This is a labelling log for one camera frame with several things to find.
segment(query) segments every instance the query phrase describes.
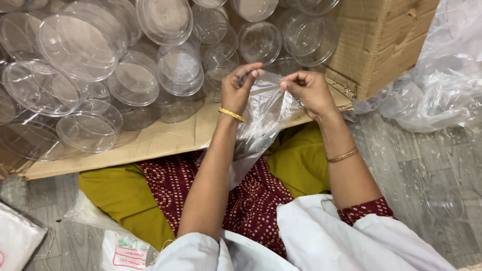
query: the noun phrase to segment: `cardboard box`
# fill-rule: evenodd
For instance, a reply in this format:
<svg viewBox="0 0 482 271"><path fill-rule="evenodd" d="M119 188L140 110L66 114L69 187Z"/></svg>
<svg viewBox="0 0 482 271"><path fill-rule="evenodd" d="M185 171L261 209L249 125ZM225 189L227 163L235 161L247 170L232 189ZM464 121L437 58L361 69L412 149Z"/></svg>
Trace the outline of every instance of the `cardboard box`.
<svg viewBox="0 0 482 271"><path fill-rule="evenodd" d="M340 110L350 110L352 98L369 98L415 65L437 5L438 0L341 0L325 15L338 24L340 39L331 58L313 69L326 74ZM184 122L156 122L134 141L98 154L33 162L0 148L0 174L36 179L200 149L213 134L218 108L207 101ZM308 121L302 113L286 126Z"/></svg>

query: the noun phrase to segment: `grey floor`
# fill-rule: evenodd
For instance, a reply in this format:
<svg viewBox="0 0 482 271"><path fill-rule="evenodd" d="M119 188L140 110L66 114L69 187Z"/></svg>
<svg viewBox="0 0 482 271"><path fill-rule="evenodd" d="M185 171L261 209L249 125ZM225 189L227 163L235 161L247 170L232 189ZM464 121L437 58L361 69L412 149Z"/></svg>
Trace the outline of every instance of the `grey floor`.
<svg viewBox="0 0 482 271"><path fill-rule="evenodd" d="M482 188L482 125L412 134L376 112L348 124L395 216L457 268L481 263L482 224L437 220L423 195L435 185ZM2 200L51 230L26 271L101 270L103 231L63 219L77 182L76 174L0 181Z"/></svg>

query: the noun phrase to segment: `polka dot fabric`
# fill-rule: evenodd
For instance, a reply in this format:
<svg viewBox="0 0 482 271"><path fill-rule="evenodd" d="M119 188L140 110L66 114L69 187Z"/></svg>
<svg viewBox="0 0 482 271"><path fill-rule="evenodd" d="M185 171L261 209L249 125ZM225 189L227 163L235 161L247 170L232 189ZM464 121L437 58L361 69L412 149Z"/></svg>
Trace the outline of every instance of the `polka dot fabric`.
<svg viewBox="0 0 482 271"><path fill-rule="evenodd" d="M358 219L369 214L394 218L393 211L387 205L384 197L381 197L378 200L338 210L338 215L340 216L341 220L350 226L353 226Z"/></svg>
<svg viewBox="0 0 482 271"><path fill-rule="evenodd" d="M184 200L199 169L202 151L140 162L154 199L177 235ZM283 183L259 159L242 182L229 192L223 229L258 242L286 258L278 235L276 207L293 200Z"/></svg>

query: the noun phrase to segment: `gold bangle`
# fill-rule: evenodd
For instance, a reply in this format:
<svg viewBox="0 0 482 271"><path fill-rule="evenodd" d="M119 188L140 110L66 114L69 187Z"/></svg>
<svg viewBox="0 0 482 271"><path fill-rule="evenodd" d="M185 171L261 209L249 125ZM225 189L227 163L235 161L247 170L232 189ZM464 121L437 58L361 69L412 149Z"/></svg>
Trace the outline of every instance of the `gold bangle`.
<svg viewBox="0 0 482 271"><path fill-rule="evenodd" d="M336 162L340 162L341 160L344 160L344 159L346 159L346 158L348 158L348 157L350 157L350 156L353 156L353 155L355 155L355 154L357 154L357 153L358 153L358 148L355 147L354 150L350 151L350 152L347 153L347 154L343 154L342 156L338 156L338 157L336 157L336 158L331 158L331 159L326 158L326 160L328 161L328 163L336 163Z"/></svg>
<svg viewBox="0 0 482 271"><path fill-rule="evenodd" d="M236 119L238 119L238 120L240 120L240 121L242 121L242 122L246 122L246 119L245 119L245 118L243 118L242 116L240 116L240 115L238 115L238 114L236 114L236 113L233 113L233 112L231 112L231 111L229 111L229 110L227 110L227 109L219 108L218 111L221 112L221 113L227 114L227 115L229 115L229 116L231 116L231 117L233 117L233 118L236 118Z"/></svg>

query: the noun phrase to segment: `mustard yellow pants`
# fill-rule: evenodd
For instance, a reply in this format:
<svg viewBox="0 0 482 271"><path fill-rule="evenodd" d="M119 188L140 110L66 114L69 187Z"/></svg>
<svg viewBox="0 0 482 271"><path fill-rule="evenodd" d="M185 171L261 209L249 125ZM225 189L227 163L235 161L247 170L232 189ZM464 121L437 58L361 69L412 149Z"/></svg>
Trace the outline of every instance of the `mustard yellow pants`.
<svg viewBox="0 0 482 271"><path fill-rule="evenodd" d="M288 128L266 151L269 171L294 198L329 191L327 163L315 122ZM174 234L136 163L89 170L79 189L102 211L140 240L160 251Z"/></svg>

